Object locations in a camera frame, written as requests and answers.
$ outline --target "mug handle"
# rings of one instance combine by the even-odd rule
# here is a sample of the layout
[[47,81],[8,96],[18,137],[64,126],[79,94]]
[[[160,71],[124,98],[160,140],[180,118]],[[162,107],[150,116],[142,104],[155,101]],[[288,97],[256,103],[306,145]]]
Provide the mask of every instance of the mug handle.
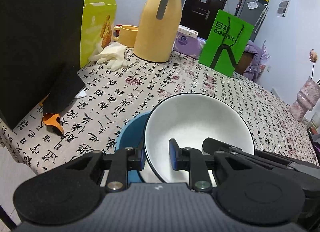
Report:
[[[120,29],[119,26],[114,26],[113,27],[113,32],[115,32],[118,29]],[[112,36],[112,40],[118,42],[119,41],[119,36],[118,37]]]

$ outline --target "floor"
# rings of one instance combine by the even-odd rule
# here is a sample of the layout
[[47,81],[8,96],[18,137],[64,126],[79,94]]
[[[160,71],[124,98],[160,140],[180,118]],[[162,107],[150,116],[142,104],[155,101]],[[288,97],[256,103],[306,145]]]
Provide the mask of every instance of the floor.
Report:
[[[0,204],[17,225],[20,219],[13,206],[13,192],[22,182],[33,176],[34,172],[27,165],[16,163],[7,148],[0,147]],[[0,232],[8,231],[0,220]]]

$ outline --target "table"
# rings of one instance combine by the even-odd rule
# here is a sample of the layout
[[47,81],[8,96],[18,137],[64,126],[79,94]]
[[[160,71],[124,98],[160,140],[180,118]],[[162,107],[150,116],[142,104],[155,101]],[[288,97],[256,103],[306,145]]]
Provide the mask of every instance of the table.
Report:
[[163,64],[140,60],[132,49],[125,57],[129,66],[117,72],[93,63],[78,72],[87,96],[74,99],[60,114],[63,137],[43,124],[42,107],[37,105],[14,130],[0,120],[0,144],[17,162],[40,174],[92,150],[113,153],[130,119],[167,97],[195,92],[233,107],[249,126],[257,149],[318,164],[307,120],[295,120],[288,104],[247,78],[237,73],[226,77],[178,52]]

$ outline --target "purple package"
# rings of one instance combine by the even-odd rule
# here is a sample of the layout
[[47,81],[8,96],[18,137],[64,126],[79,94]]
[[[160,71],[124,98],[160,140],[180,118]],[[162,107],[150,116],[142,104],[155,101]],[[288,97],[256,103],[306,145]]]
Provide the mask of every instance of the purple package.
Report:
[[195,59],[199,59],[205,43],[206,40],[204,39],[199,37],[195,39],[178,32],[174,42],[173,50]]

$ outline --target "green snack box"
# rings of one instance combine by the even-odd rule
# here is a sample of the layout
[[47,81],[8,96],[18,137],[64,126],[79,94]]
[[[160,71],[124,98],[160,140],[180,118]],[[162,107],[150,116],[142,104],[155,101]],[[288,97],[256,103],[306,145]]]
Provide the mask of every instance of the green snack box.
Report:
[[199,63],[231,77],[253,28],[238,17],[219,10]]
[[88,57],[96,55],[96,47],[104,49],[112,41],[116,0],[84,0],[81,25],[80,67]]

